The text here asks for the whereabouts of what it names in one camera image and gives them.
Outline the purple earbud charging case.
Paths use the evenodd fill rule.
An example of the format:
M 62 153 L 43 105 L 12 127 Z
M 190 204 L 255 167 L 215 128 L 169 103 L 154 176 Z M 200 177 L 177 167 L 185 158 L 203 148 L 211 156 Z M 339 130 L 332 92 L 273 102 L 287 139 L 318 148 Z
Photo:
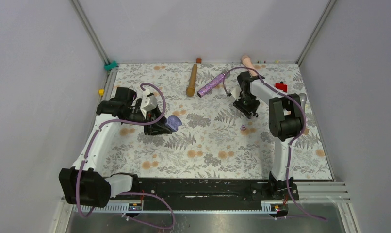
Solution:
M 180 118 L 176 115 L 170 115 L 167 118 L 167 121 L 165 125 L 172 131 L 177 132 L 179 130 L 179 127 L 182 125 L 182 121 Z

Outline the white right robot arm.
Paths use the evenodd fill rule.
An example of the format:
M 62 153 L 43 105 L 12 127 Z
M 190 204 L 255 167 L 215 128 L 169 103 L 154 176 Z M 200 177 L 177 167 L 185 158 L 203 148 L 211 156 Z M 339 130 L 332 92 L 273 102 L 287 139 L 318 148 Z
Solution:
M 286 94 L 261 80 L 242 72 L 237 76 L 238 87 L 232 91 L 233 103 L 247 118 L 257 117 L 261 102 L 268 106 L 268 126 L 274 137 L 275 157 L 270 171 L 268 193 L 280 200 L 293 186 L 290 172 L 291 158 L 296 140 L 302 135 L 306 116 L 298 94 Z

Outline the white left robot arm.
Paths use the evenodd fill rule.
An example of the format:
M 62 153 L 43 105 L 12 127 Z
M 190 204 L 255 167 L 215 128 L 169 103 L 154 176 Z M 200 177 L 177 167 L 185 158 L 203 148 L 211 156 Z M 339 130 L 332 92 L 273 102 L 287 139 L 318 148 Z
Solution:
M 133 200 L 140 195 L 138 176 L 119 172 L 105 175 L 105 158 L 112 141 L 124 124 L 143 127 L 146 136 L 172 134 L 182 125 L 181 120 L 157 105 L 157 98 L 148 90 L 142 96 L 126 87 L 119 87 L 115 96 L 103 100 L 96 110 L 94 127 L 80 156 L 71 168 L 63 168 L 59 181 L 69 204 L 105 207 L 110 198 L 121 193 Z

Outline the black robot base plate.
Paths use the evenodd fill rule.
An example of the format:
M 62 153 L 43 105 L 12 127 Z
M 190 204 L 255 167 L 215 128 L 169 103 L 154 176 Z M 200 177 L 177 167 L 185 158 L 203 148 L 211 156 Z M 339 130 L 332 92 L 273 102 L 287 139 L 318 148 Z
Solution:
M 162 198 L 174 211 L 258 211 L 262 201 L 299 200 L 294 183 L 287 190 L 284 182 L 255 179 L 138 178 L 131 193 L 114 199 L 136 200 L 146 211 L 167 209 L 151 195 Z

